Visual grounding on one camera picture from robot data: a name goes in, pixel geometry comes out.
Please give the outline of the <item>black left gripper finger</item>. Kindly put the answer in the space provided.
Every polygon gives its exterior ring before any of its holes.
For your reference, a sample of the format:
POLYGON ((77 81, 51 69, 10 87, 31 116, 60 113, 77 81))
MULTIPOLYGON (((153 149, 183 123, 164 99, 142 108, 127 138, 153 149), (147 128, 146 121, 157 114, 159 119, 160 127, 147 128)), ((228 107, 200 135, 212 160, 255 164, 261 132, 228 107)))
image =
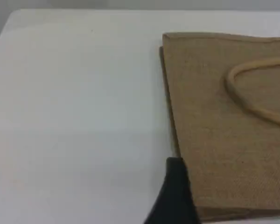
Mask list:
POLYGON ((198 224, 190 181, 181 157, 166 159, 166 175, 146 224, 198 224))

